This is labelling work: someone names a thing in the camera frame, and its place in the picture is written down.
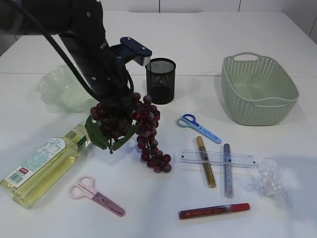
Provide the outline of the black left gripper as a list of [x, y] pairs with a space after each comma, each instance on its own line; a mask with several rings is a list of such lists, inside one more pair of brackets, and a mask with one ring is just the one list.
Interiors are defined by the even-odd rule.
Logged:
[[59, 35], [84, 75], [97, 101], [132, 111], [134, 85], [122, 58], [113, 53], [104, 34], [80, 37], [72, 32]]

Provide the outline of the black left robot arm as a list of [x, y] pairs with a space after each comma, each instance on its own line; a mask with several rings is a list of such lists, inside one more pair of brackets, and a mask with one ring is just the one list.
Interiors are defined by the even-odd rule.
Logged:
[[43, 35], [94, 99], [128, 115], [138, 110], [125, 65], [134, 60], [144, 66], [152, 52], [130, 37], [110, 46], [100, 1], [3, 0], [0, 31]]

